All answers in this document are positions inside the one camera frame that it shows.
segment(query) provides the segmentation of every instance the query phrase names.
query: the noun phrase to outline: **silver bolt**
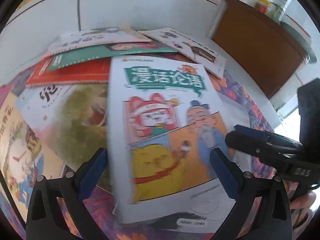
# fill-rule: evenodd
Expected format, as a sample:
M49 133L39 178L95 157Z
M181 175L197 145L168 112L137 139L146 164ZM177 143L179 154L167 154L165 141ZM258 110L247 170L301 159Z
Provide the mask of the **silver bolt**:
M74 175L74 172L73 172L73 171L68 171L68 172L66 173L66 177L67 177L67 178L72 178L73 175Z
M277 181L277 182L281 181L281 178L279 176L274 176L274 178L275 178L275 181Z
M252 173L251 173L251 172L245 171L245 172L243 173L243 175L244 175L247 179L251 179L251 178L252 178Z
M38 178L37 178L37 181L42 181L44 179L44 176L40 175Z

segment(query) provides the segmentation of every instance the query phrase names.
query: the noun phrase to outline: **orange book cover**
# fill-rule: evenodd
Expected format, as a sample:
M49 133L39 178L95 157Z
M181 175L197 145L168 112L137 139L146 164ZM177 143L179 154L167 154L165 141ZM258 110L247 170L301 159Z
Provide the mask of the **orange book cover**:
M52 59L53 57L47 57L36 64L36 69L28 79L26 86L107 83L109 80L111 58L91 60L47 72Z

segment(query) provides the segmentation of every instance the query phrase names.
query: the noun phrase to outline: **floral tablecloth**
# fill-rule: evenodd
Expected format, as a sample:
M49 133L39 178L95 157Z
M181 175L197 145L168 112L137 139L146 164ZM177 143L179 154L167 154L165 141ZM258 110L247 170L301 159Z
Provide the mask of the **floral tablecloth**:
M25 82L33 72L32 68L29 68L13 79L7 85L0 87L0 106L6 98L9 91L13 92L17 96L23 91ZM222 80L210 75L214 88L221 94L231 98L237 103L241 104L248 110L250 127L257 130L272 131L271 125L264 118L258 106L254 103L250 95L244 90L239 83L237 83L226 71ZM256 157L252 157L252 173L256 177L271 178L274 175L275 170L268 167L258 160ZM112 214L115 207L115 201L113 195L99 187L96 187L89 199L84 201L85 206L90 212L95 222L99 225L102 231L110 240L207 240L210 239L213 234L191 234L180 233L174 231L167 231L162 229L155 229L145 226L122 228L117 222L115 216ZM242 230L241 234L245 234L249 230L249 225L252 223L255 213L258 209L259 199L257 199L252 207L249 218ZM70 231L81 237L78 233L73 221L68 213L68 210L60 201L62 213L66 219ZM0 192L0 207L5 216L9 220L10 224L15 228L18 234L26 239L26 233L20 225L17 217L15 216L11 206L7 202L6 198Z

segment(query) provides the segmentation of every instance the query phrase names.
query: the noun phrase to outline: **cartoon man with beard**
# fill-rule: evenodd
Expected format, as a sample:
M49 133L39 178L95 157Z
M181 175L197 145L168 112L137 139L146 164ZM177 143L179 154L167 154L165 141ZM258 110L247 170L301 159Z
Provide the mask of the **cartoon man with beard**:
M215 128L217 120L211 116L209 105L203 104L197 100L191 101L191 107L187 111L187 123L191 132L196 133L197 148L200 161L207 166L211 179L217 177L210 164L210 152L214 148L220 148L224 155L230 160L228 147L225 143L225 137Z

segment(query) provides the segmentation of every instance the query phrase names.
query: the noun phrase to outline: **brown cabinet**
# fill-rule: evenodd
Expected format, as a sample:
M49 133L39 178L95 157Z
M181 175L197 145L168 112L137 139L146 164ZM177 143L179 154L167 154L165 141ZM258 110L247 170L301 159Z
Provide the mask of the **brown cabinet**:
M227 8L212 40L271 98L304 61L306 52L286 30L255 8L239 0L225 1Z

